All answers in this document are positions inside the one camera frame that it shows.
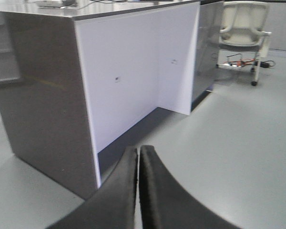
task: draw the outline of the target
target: floor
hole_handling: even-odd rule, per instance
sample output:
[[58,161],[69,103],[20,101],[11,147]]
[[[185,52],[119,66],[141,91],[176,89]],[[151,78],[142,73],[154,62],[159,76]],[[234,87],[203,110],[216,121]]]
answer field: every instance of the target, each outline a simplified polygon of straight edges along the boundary
[[[219,69],[214,91],[190,116],[157,108],[100,152],[103,179],[107,156],[154,145],[181,185],[218,215],[244,229],[286,229],[286,58],[268,59],[276,66],[261,69],[256,87],[249,67]],[[43,229],[82,202],[14,156],[0,120],[0,229]]]

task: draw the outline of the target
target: white device on desk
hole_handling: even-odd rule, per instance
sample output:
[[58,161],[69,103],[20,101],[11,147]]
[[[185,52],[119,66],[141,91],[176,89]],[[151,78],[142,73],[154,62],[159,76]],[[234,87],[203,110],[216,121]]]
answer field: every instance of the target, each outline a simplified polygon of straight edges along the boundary
[[40,7],[63,7],[71,6],[76,3],[76,0],[35,0]]

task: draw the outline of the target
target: gray desk panel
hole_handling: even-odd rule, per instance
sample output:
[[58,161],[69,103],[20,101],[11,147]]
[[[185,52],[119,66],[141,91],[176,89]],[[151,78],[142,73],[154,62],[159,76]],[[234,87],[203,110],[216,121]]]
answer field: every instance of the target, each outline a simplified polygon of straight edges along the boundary
[[6,13],[22,82],[0,85],[13,152],[82,198],[97,189],[72,19]]

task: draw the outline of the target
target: white office chair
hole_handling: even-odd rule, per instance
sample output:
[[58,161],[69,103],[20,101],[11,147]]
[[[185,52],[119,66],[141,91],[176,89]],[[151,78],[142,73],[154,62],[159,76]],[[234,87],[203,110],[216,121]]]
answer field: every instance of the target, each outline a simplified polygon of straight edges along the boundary
[[263,31],[268,11],[269,3],[266,2],[224,2],[219,47],[234,52],[255,52],[251,68],[252,72],[255,71],[252,86],[257,85],[261,58],[267,56],[269,49],[271,32]]

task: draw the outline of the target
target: black object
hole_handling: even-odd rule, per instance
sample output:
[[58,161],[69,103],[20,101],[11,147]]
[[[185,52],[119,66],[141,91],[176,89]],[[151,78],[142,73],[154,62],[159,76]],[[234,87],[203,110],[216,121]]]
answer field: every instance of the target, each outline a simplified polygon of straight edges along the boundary
[[141,147],[139,193],[144,229],[238,229],[184,190],[153,146]]
[[133,229],[137,162],[137,149],[126,148],[100,189],[47,229]]
[[270,64],[267,63],[267,62],[261,61],[260,66],[261,66],[262,68],[269,68],[269,67],[270,67]]

